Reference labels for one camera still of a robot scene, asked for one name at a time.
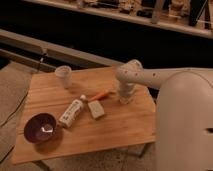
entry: carrot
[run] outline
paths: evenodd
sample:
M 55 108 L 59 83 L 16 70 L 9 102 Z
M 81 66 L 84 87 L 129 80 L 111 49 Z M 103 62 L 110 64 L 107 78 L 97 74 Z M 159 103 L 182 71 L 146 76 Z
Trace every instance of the carrot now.
M 96 94 L 95 96 L 91 97 L 89 99 L 89 101 L 102 99 L 102 98 L 106 97 L 109 93 L 110 93 L 109 90 L 103 90 L 103 91 L 99 92 L 98 94 Z

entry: wooden surface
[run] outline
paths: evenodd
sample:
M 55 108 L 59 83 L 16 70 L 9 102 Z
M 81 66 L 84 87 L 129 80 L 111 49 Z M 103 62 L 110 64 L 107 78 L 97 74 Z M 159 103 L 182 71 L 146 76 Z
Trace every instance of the wooden surface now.
M 101 100 L 106 116 L 94 120 L 88 106 L 69 129 L 57 128 L 51 140 L 34 145 L 23 135 L 26 122 L 34 115 L 47 112 L 58 119 L 68 105 L 81 94 L 88 97 L 104 89 L 115 90 L 115 68 L 87 69 L 72 73 L 72 86 L 63 89 L 53 73 L 35 74 L 25 108 L 17 127 L 12 163 L 24 163 L 71 154 L 92 152 L 155 140 L 155 104 L 144 86 L 137 85 L 133 101 L 122 105 L 116 93 Z

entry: white cup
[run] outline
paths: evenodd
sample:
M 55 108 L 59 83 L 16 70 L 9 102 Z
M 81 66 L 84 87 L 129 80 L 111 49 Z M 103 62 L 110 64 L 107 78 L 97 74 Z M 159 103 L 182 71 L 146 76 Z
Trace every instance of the white cup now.
M 55 75 L 61 80 L 64 88 L 69 88 L 71 85 L 71 72 L 72 69 L 69 66 L 63 65 L 55 70 Z

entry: bowl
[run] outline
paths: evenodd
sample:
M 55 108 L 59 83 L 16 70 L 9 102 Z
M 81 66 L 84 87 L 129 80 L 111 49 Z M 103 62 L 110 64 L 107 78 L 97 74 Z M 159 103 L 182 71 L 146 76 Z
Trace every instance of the bowl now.
M 24 137 L 30 143 L 47 141 L 54 135 L 56 125 L 56 119 L 51 114 L 37 114 L 26 123 Z

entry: shelf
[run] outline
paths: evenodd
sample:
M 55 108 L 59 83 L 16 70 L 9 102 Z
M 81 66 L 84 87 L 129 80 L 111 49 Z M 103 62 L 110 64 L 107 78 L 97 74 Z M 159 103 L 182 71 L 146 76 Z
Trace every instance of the shelf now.
M 192 27 L 187 25 L 186 19 L 185 21 L 184 19 L 178 19 L 174 21 L 169 19 L 169 17 L 167 17 L 168 15 L 165 15 L 166 14 L 165 12 L 157 12 L 157 11 L 154 12 L 155 15 L 158 16 L 156 22 L 153 22 L 153 17 L 152 19 L 150 19 L 137 16 L 136 15 L 137 10 L 143 8 L 139 4 L 138 0 L 135 1 L 134 9 L 130 14 L 123 14 L 120 13 L 119 10 L 111 8 L 97 9 L 92 7 L 85 7 L 79 9 L 75 1 L 71 3 L 64 0 L 24 0 L 24 1 L 213 39 L 212 30 L 204 29 L 204 23 L 202 22 L 197 24 L 196 27 Z

